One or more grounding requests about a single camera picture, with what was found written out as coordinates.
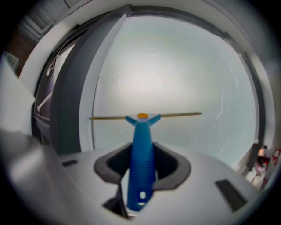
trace blue handle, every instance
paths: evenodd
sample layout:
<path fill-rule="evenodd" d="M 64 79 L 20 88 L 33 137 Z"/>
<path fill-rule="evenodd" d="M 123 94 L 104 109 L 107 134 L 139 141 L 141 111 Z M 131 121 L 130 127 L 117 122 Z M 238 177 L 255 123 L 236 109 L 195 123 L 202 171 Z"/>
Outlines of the blue handle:
<path fill-rule="evenodd" d="M 152 197 L 152 184 L 155 182 L 155 162 L 150 126 L 160 120 L 161 116 L 149 115 L 147 118 L 126 116 L 126 120 L 135 128 L 128 187 L 127 206 L 139 211 Z"/>

